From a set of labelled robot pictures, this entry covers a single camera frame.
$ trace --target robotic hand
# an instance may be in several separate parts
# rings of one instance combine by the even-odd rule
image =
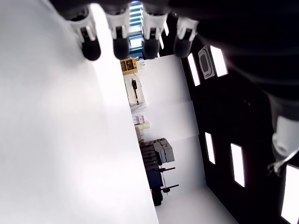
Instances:
[[[56,10],[78,34],[84,56],[97,60],[97,40],[90,3],[104,9],[111,30],[114,55],[128,56],[130,0],[51,0]],[[174,53],[187,57],[197,35],[202,42],[216,46],[226,60],[268,95],[271,103],[274,171],[299,151],[299,3],[232,0],[174,1],[143,0],[143,51],[155,58],[159,37],[170,11],[179,15]]]

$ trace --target window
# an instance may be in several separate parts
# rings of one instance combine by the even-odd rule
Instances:
[[[209,161],[215,164],[215,155],[214,155],[214,149],[212,143],[212,136],[207,132],[205,134],[206,134],[206,146],[207,146],[207,154],[209,157]]]
[[[230,144],[233,156],[234,178],[242,187],[245,187],[244,166],[242,148],[235,144]]]
[[[299,219],[299,168],[287,165],[285,178],[285,196],[281,216],[290,224]]]
[[[199,80],[199,76],[198,76],[198,73],[197,73],[197,69],[196,69],[196,66],[195,66],[195,61],[194,61],[194,57],[193,57],[192,53],[189,54],[189,56],[188,56],[188,62],[189,62],[190,70],[191,70],[191,73],[192,73],[194,85],[198,86],[200,84],[200,80]]]
[[[212,52],[212,57],[215,64],[217,76],[220,77],[228,74],[228,70],[226,68],[226,64],[221,49],[211,46],[211,52]]]
[[[131,48],[138,48],[142,46],[142,38],[130,40]]]

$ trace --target ceiling light panel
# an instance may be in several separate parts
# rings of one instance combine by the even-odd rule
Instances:
[[[299,219],[299,168],[286,166],[285,196],[281,216],[290,224]]]
[[[217,76],[220,77],[228,74],[228,69],[226,68],[224,56],[221,49],[211,46],[211,52]]]
[[[206,146],[207,146],[207,154],[209,157],[209,161],[215,164],[215,155],[214,155],[212,136],[207,132],[205,133],[205,135],[206,135]]]
[[[195,61],[194,61],[193,54],[189,54],[188,62],[189,62],[191,74],[192,74],[192,77],[193,77],[194,85],[198,86],[200,84],[200,80],[199,80],[199,76],[198,76],[197,69],[196,69],[196,66],[195,66]]]
[[[244,164],[242,148],[235,144],[230,144],[233,156],[234,178],[242,187],[245,187]]]

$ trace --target black ceiling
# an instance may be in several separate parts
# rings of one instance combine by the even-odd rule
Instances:
[[[160,56],[173,54],[177,18],[169,15],[169,35],[162,33]],[[194,86],[186,58],[182,59],[199,127],[206,183],[239,224],[287,224],[281,216],[285,168],[281,176],[270,174],[267,166],[275,161],[271,149],[273,129],[267,96],[234,70],[228,75],[204,80],[198,52],[204,46],[198,38],[191,52],[201,84]],[[207,156],[205,132],[212,135],[216,165]],[[234,181],[230,143],[242,146],[245,188]],[[289,161],[299,167],[299,156]]]

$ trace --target box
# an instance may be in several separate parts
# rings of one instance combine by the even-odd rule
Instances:
[[[143,116],[138,116],[137,118],[138,118],[139,124],[143,124],[145,122]]]
[[[138,125],[139,124],[138,117],[133,117],[133,123],[134,123],[134,125]]]
[[[148,121],[142,124],[142,129],[149,128],[149,127],[150,127],[150,123]]]
[[[135,127],[139,128],[139,130],[142,130],[142,129],[143,129],[143,126],[142,126],[142,125],[135,125]]]

